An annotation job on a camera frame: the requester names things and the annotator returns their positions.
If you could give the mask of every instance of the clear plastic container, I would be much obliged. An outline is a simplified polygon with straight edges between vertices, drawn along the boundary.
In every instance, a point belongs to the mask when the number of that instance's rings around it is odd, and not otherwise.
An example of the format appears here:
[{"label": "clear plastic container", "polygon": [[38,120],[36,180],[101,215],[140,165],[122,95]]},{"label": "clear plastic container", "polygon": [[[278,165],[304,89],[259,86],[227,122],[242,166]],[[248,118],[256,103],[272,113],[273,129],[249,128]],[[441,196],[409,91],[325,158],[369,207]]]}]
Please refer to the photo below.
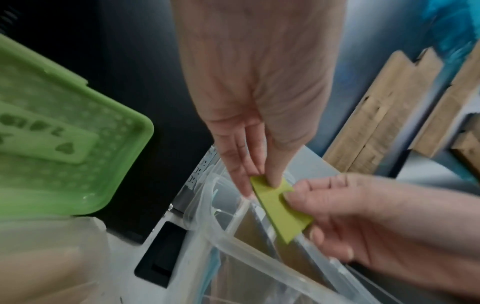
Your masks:
[{"label": "clear plastic container", "polygon": [[240,195],[221,161],[196,200],[167,303],[379,303],[305,238],[276,242],[261,207]]},{"label": "clear plastic container", "polygon": [[0,222],[0,302],[116,303],[106,228],[90,217]]}]

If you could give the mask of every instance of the green tray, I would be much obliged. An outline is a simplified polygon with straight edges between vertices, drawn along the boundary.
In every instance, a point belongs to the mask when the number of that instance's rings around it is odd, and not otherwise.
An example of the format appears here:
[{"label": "green tray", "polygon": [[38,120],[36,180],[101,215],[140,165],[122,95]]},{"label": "green tray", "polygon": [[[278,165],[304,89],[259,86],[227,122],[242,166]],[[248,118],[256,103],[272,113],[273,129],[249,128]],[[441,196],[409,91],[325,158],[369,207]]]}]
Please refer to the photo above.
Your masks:
[{"label": "green tray", "polygon": [[110,202],[154,126],[87,83],[0,35],[0,216]]}]

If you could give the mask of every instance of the hand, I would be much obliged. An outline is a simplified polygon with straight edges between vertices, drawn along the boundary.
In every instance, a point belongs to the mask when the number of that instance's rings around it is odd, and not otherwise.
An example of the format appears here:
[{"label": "hand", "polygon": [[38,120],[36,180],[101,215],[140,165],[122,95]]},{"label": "hand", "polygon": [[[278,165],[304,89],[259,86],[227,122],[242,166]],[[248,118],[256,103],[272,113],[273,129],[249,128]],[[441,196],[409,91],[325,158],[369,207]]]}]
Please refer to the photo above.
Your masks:
[{"label": "hand", "polygon": [[327,256],[432,289],[480,298],[480,199],[372,176],[303,180],[285,193],[315,217]]},{"label": "hand", "polygon": [[252,175],[265,173],[278,187],[298,149],[316,134],[345,2],[171,2],[190,94],[243,195],[252,194]]}]

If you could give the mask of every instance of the yellow-green paper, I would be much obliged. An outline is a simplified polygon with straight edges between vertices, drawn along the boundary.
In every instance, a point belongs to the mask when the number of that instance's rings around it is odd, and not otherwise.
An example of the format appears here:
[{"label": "yellow-green paper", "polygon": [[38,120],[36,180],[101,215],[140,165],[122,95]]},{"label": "yellow-green paper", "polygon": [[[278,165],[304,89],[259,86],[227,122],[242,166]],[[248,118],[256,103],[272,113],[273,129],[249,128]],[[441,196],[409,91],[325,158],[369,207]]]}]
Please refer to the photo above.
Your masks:
[{"label": "yellow-green paper", "polygon": [[286,244],[289,244],[313,222],[314,219],[311,216],[293,210],[285,201],[283,193],[294,190],[285,179],[277,189],[269,186],[265,176],[254,176],[250,181],[277,235]]}]

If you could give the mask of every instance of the black surface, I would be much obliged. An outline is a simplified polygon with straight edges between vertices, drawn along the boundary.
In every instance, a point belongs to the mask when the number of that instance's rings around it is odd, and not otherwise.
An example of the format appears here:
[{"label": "black surface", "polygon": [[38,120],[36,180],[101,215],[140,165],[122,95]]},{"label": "black surface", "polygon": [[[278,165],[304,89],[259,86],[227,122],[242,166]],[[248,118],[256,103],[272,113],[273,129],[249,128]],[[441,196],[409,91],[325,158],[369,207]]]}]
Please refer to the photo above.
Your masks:
[{"label": "black surface", "polygon": [[187,231],[166,222],[135,269],[139,278],[167,288]]},{"label": "black surface", "polygon": [[147,115],[155,135],[111,203],[94,216],[143,243],[213,140],[182,74],[169,0],[0,0],[8,36]]}]

